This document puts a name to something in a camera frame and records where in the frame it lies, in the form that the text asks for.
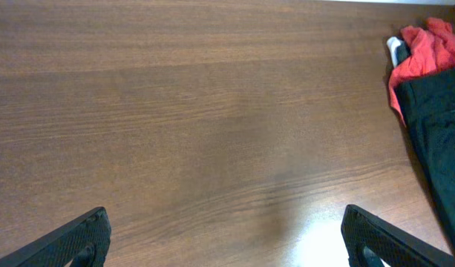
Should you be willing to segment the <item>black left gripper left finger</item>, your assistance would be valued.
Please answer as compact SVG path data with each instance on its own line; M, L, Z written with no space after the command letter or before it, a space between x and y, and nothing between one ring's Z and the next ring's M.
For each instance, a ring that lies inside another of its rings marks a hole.
M110 244L107 211L97 207L1 258L0 266L103 266Z

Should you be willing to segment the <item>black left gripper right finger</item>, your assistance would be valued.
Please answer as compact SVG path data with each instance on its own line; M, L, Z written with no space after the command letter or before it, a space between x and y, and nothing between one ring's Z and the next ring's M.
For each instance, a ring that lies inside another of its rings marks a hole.
M455 266L455 257L357 205L346 206L341 235L352 267Z

